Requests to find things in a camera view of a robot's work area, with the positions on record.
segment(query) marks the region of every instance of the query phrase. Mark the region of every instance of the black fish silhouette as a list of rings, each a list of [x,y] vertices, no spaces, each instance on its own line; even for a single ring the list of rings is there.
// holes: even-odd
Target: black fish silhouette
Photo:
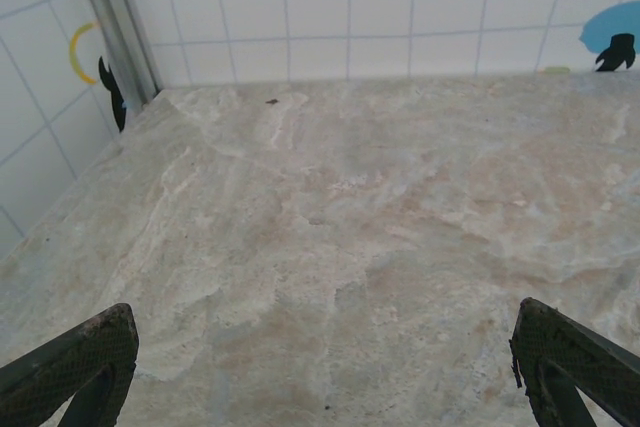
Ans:
[[[102,61],[102,57],[98,61],[98,71],[100,72],[100,80],[105,89],[111,92],[111,109],[113,110],[113,118],[116,120],[120,132],[124,130],[124,124],[127,119],[127,109],[124,108],[124,99],[116,83],[116,79],[111,73],[111,68],[107,70]]]
[[[627,69],[636,60],[636,51],[633,48],[635,37],[633,34],[617,34],[611,37],[611,44],[596,59],[596,64],[602,62],[597,72],[613,72],[622,63],[627,64]]]

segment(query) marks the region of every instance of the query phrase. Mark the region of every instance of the beige stone surface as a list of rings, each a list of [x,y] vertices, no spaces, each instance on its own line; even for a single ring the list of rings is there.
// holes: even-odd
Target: beige stone surface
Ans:
[[[0,363],[128,302],[122,426],[533,426],[524,297],[640,353],[639,80],[163,92],[1,264]]]

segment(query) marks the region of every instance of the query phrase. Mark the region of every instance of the white tile wall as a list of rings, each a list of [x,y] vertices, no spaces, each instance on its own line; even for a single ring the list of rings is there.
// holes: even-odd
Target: white tile wall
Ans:
[[[117,133],[104,87],[69,62],[70,39],[94,20],[87,0],[0,0],[0,259]],[[77,53],[97,78],[98,29]]]
[[[550,63],[590,71],[597,55],[579,41],[582,26],[622,1],[634,0],[140,0],[139,5],[156,57],[175,62],[160,66],[167,85],[184,85],[533,72]]]

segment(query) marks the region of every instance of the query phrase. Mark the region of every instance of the marble floor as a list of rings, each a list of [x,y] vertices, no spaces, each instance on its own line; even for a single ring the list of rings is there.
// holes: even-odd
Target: marble floor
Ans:
[[[123,427],[533,427],[524,297],[640,353],[639,81],[165,91],[0,265],[0,364],[128,302]]]

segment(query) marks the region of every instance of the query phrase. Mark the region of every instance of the fish sticker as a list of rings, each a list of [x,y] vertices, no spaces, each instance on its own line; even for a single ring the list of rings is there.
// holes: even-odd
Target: fish sticker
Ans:
[[[640,1],[625,2],[603,10],[582,29],[580,41],[598,54],[597,72],[613,72],[622,64],[629,69],[636,59],[640,35]]]
[[[104,66],[102,57],[100,57],[100,60],[98,61],[98,72],[100,72],[102,85],[104,85],[105,89],[111,93],[111,109],[113,110],[113,118],[116,121],[118,129],[122,132],[127,119],[126,105],[124,98],[122,97],[122,93],[118,88],[118,84],[116,83],[116,79],[111,73],[111,68],[107,70]]]

